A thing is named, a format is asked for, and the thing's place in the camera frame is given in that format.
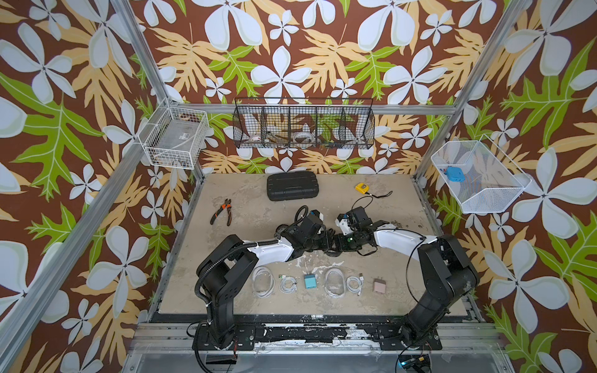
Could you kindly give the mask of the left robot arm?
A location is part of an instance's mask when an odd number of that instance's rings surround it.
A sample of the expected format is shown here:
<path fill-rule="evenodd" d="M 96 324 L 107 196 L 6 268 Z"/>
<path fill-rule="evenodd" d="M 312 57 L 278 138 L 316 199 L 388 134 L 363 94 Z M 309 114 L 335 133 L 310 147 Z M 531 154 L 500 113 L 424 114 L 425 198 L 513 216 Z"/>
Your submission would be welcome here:
<path fill-rule="evenodd" d="M 233 342 L 234 299 L 256 267 L 285 263 L 307 252 L 326 252 L 332 248 L 335 234 L 313 211 L 281 226 L 273 239 L 250 241 L 235 234 L 225 237 L 196 271 L 194 293 L 206 306 L 210 343 L 224 349 Z"/>

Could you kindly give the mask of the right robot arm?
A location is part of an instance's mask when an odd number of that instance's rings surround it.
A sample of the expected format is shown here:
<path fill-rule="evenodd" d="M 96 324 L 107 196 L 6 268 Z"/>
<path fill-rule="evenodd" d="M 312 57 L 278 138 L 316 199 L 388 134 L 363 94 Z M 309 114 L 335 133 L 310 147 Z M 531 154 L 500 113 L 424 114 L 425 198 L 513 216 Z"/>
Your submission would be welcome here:
<path fill-rule="evenodd" d="M 386 221 L 373 222 L 365 208 L 339 214 L 340 233 L 333 249 L 339 253 L 360 250 L 365 244 L 407 255 L 407 265 L 418 261 L 425 291 L 404 317 L 397 339 L 406 348 L 425 343 L 454 303 L 474 290 L 480 276 L 458 239 L 451 235 L 425 236 Z"/>

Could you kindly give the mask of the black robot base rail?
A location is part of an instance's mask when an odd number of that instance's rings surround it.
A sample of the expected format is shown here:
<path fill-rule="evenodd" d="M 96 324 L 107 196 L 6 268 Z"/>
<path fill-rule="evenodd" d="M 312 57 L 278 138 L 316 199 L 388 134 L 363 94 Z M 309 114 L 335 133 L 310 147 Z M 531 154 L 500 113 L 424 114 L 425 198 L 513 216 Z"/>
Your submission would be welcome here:
<path fill-rule="evenodd" d="M 258 343 L 302 340 L 331 345 L 345 340 L 372 342 L 383 351 L 402 351 L 402 316 L 236 315 L 227 351 L 255 351 Z"/>

